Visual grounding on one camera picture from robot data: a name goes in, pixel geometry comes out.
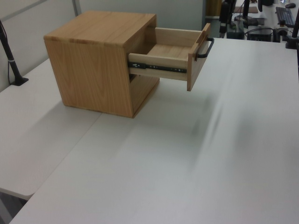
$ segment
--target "open drawer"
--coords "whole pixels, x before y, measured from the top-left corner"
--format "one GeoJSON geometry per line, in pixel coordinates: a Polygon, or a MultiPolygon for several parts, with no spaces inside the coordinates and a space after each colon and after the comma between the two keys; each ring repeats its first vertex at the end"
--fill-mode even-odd
{"type": "Polygon", "coordinates": [[[209,23],[202,31],[148,27],[142,50],[128,55],[129,73],[187,81],[191,91],[214,42],[209,34],[209,23]]]}

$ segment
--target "wooden panel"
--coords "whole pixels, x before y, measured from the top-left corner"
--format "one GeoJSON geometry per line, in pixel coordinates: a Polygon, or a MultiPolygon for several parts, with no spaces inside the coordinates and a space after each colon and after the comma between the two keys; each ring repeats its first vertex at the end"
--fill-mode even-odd
{"type": "Polygon", "coordinates": [[[210,34],[211,26],[207,23],[202,30],[201,35],[199,36],[196,43],[191,48],[188,54],[188,70],[187,70],[187,90],[191,91],[192,87],[195,84],[195,81],[199,75],[199,72],[204,65],[206,58],[196,58],[196,54],[204,54],[208,49],[208,42],[206,39],[210,34]]]}
{"type": "Polygon", "coordinates": [[[187,60],[180,59],[180,58],[160,57],[160,56],[153,56],[153,55],[141,55],[141,54],[131,53],[128,55],[128,60],[130,62],[139,62],[145,64],[187,69],[187,60]]]}
{"type": "Polygon", "coordinates": [[[192,47],[201,31],[167,29],[167,28],[146,28],[146,41],[158,44],[192,47]]]}
{"type": "Polygon", "coordinates": [[[45,40],[125,46],[142,28],[156,26],[155,14],[88,11],[47,34],[45,40]]]}
{"type": "Polygon", "coordinates": [[[65,105],[133,116],[124,49],[57,41],[45,44],[65,105]]]}
{"type": "Polygon", "coordinates": [[[191,47],[156,44],[148,53],[151,56],[170,57],[187,60],[191,47]]]}
{"type": "Polygon", "coordinates": [[[131,98],[134,113],[146,100],[152,89],[159,83],[159,78],[136,76],[130,83],[131,98]]]}
{"type": "Polygon", "coordinates": [[[208,0],[206,1],[206,15],[207,16],[220,16],[221,0],[208,0]]]}
{"type": "Polygon", "coordinates": [[[148,76],[148,77],[159,77],[159,78],[168,78],[168,79],[187,81],[187,73],[180,73],[180,72],[163,71],[163,70],[155,70],[155,69],[129,68],[129,73],[141,75],[141,76],[148,76]]]}

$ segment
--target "keyboard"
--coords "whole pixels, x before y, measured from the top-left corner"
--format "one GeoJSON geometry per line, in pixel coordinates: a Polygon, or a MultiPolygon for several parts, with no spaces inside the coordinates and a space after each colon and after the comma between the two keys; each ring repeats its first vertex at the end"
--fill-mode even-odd
{"type": "Polygon", "coordinates": [[[285,20],[285,25],[287,27],[294,28],[295,20],[289,8],[276,7],[276,14],[278,18],[278,24],[281,20],[285,20]]]}

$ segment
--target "wooden box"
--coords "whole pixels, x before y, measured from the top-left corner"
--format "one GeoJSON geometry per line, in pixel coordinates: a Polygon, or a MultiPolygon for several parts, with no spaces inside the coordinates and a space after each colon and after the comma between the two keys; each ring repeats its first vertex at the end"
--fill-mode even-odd
{"type": "Polygon", "coordinates": [[[156,24],[155,14],[88,11],[45,35],[63,103],[133,118],[160,77],[187,81],[190,91],[209,25],[191,31],[156,24]]]}

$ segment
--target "black metal handle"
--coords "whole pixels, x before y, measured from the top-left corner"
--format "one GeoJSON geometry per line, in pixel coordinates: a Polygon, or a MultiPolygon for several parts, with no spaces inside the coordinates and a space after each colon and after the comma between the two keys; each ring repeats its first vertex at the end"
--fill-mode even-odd
{"type": "Polygon", "coordinates": [[[214,40],[214,38],[209,38],[209,37],[206,40],[210,41],[211,44],[210,44],[209,48],[207,49],[206,53],[202,54],[202,55],[198,54],[197,58],[206,58],[209,55],[210,50],[212,49],[212,46],[213,46],[215,40],[214,40]]]}

